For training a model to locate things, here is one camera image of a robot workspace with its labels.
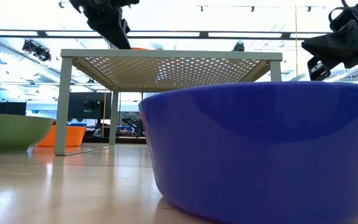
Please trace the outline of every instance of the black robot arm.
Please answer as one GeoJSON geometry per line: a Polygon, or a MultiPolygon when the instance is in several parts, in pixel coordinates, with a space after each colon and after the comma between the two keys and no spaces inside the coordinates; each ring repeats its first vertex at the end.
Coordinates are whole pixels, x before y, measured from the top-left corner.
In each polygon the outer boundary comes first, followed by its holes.
{"type": "Polygon", "coordinates": [[[330,70],[343,63],[345,68],[358,65],[358,4],[349,7],[342,0],[342,13],[332,19],[329,14],[332,34],[326,34],[305,40],[302,47],[314,57],[308,62],[311,80],[324,80],[330,76],[330,70]]]}
{"type": "Polygon", "coordinates": [[[70,0],[78,11],[88,18],[91,29],[100,33],[119,49],[131,49],[127,21],[122,18],[122,7],[139,3],[139,0],[70,0]]]}

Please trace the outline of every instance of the ceiling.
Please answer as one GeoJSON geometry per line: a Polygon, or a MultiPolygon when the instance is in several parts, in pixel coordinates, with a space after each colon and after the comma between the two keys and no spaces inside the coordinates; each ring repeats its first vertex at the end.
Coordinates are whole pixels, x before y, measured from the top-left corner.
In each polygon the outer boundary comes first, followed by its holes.
{"type": "MultiPolygon", "coordinates": [[[[61,0],[0,0],[0,29],[30,30],[90,30],[86,18],[68,2],[61,0]]],[[[347,0],[354,5],[358,0],[347,0]]],[[[289,31],[329,32],[328,14],[341,6],[340,0],[140,0],[140,4],[124,8],[124,17],[132,30],[227,30],[227,31],[289,31]]],[[[52,54],[49,63],[39,66],[60,73],[61,49],[107,49],[103,39],[34,39],[48,47],[52,54]]],[[[131,39],[133,47],[152,49],[156,45],[166,50],[232,50],[236,40],[197,39],[131,39]]],[[[0,38],[0,46],[22,55],[26,60],[39,63],[32,55],[23,52],[24,39],[0,38]]],[[[246,51],[282,52],[282,70],[290,80],[297,74],[307,73],[306,63],[311,55],[300,47],[301,41],[245,40],[246,51]]],[[[21,66],[23,59],[3,58],[0,64],[0,82],[44,80],[47,74],[34,72],[21,66]]],[[[85,83],[89,79],[73,70],[72,82],[85,83]]],[[[13,87],[0,86],[10,90],[13,87]]],[[[56,86],[45,88],[57,96],[56,86]]],[[[100,86],[73,86],[72,91],[97,91],[100,86]]],[[[24,95],[42,95],[39,86],[22,85],[16,88],[24,95]]]]}

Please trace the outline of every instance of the metal table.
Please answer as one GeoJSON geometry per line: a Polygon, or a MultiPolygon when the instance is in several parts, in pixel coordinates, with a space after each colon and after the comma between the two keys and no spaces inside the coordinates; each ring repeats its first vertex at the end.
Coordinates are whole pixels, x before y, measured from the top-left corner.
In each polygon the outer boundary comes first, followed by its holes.
{"type": "MultiPolygon", "coordinates": [[[[271,71],[281,81],[281,53],[177,50],[62,50],[55,155],[65,156],[65,139],[74,65],[113,91],[111,124],[117,123],[119,92],[163,92],[218,83],[253,82],[271,71]]],[[[110,145],[115,145],[110,131],[110,145]]]]}

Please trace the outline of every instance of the bowl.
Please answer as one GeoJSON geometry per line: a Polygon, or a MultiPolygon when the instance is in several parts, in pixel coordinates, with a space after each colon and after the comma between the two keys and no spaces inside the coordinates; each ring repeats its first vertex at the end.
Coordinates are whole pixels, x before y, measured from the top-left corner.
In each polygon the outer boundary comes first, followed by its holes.
{"type": "Polygon", "coordinates": [[[0,114],[0,153],[26,152],[48,133],[54,119],[0,114]]]}
{"type": "Polygon", "coordinates": [[[227,223],[358,217],[358,85],[241,83],[151,96],[140,110],[161,194],[227,223]]]}

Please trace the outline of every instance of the wooden floor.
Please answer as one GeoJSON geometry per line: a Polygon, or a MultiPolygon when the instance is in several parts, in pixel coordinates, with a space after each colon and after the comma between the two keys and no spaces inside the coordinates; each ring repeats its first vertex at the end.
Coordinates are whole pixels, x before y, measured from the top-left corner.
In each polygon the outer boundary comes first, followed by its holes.
{"type": "Polygon", "coordinates": [[[67,157],[0,154],[0,223],[212,222],[162,198],[146,146],[120,145],[67,157]]]}

